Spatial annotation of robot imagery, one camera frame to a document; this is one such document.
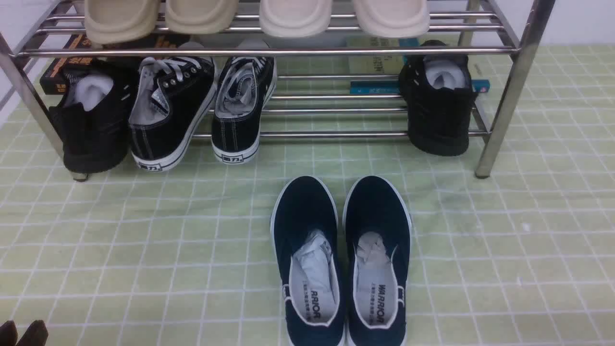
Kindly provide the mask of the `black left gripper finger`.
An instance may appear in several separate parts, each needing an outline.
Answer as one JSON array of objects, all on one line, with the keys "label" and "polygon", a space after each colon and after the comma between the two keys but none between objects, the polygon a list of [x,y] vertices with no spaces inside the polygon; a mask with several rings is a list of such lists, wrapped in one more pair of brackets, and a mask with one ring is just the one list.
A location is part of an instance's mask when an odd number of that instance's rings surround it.
[{"label": "black left gripper finger", "polygon": [[18,342],[18,333],[14,321],[6,321],[0,327],[0,346],[15,346]]},{"label": "black left gripper finger", "polygon": [[17,341],[16,346],[45,346],[49,333],[43,320],[33,321]]}]

